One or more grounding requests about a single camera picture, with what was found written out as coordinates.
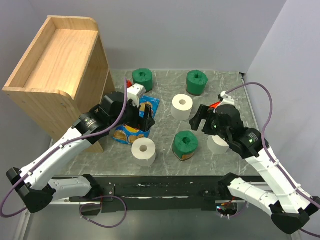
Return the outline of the white paper towel roll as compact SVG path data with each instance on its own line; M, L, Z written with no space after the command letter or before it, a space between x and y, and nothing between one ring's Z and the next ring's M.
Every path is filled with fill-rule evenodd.
M179 121L186 121L191 115L193 100L185 94L177 94L172 99L171 115Z
M210 135L207 140L207 147L214 155L221 155L227 152L229 145L218 135Z
M150 167L156 159L156 145L149 138L139 138L132 144L131 153L139 166Z

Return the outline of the green roll front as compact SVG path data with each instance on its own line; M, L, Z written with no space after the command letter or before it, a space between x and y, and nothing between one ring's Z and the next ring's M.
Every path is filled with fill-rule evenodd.
M180 161L186 161L193 157L198 145L198 139L191 131L180 131L174 137L172 151Z

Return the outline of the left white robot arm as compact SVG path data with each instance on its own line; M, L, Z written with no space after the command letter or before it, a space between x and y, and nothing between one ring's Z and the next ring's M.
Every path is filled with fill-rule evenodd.
M128 125L147 132L154 124L150 105L145 106L144 114L140 116L140 105L128 98L127 93L108 93L100 104L83 113L42 156L22 169L11 168L6 176L30 213L37 213L60 199L93 199L103 190L90 174L62 180L54 179L54 175L113 128Z

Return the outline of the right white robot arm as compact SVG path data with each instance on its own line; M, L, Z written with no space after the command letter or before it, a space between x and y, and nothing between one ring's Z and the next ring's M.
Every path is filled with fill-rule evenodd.
M272 148L263 147L269 143L262 134L255 128L244 126L235 106L226 104L213 108L202 104L189 121L191 129L197 130L202 120L205 120L202 132L224 140L233 152L259 173L271 189L271 192L262 190L228 173L218 183L220 194L241 198L261 209L288 235L301 230L320 209L320 198L311 196L293 181Z

